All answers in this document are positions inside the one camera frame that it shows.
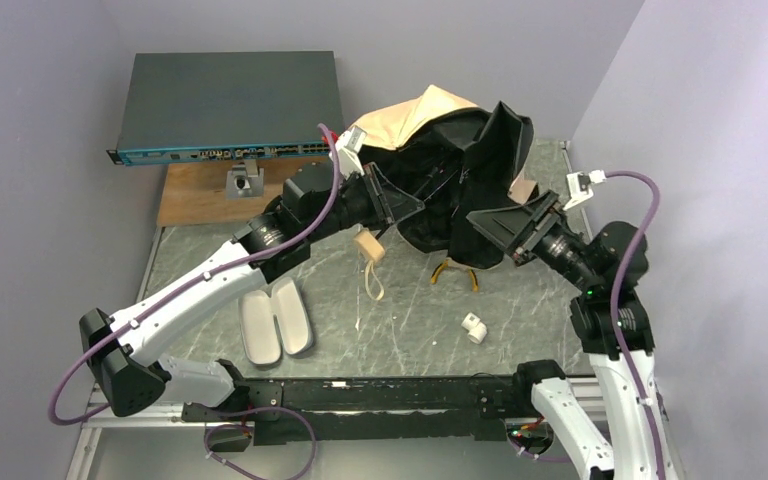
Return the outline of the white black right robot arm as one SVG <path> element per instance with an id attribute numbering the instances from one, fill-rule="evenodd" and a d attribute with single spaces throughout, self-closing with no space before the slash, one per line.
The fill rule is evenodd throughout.
<path id="1" fill-rule="evenodd" d="M 654 380 L 654 338 L 635 292 L 648 270 L 641 230 L 605 225 L 590 242 L 568 226 L 546 192 L 520 206 L 473 211 L 474 229 L 516 265 L 539 260 L 576 287 L 570 321 L 594 371 L 609 433 L 602 434 L 554 360 L 521 363 L 512 375 L 518 408 L 548 424 L 582 479 L 676 479 Z"/>

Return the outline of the beige umbrella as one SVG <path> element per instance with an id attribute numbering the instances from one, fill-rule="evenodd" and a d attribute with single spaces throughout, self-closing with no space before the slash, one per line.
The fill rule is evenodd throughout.
<path id="1" fill-rule="evenodd" d="M 430 84 L 418 96 L 364 113 L 351 125 L 366 134 L 361 163 L 374 164 L 423 202 L 423 211 L 396 230 L 420 252 L 443 253 L 431 283 L 445 270 L 458 269 L 471 291 L 479 291 L 479 272 L 497 267 L 503 254 L 466 217 L 536 196 L 539 189 L 526 172 L 533 120 L 503 101 L 486 110 Z"/>

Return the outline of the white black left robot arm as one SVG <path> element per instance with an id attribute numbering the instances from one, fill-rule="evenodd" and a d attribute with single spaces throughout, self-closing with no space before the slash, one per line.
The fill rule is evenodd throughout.
<path id="1" fill-rule="evenodd" d="M 128 417 L 159 400 L 242 409 L 248 388 L 232 362 L 176 359 L 169 346 L 231 300 L 305 262 L 313 243 L 356 225 L 388 227 L 423 208 L 374 163 L 348 177 L 332 162 L 302 166 L 262 214 L 200 265 L 130 307 L 111 315 L 95 308 L 80 319 L 86 363 L 112 413 Z"/>

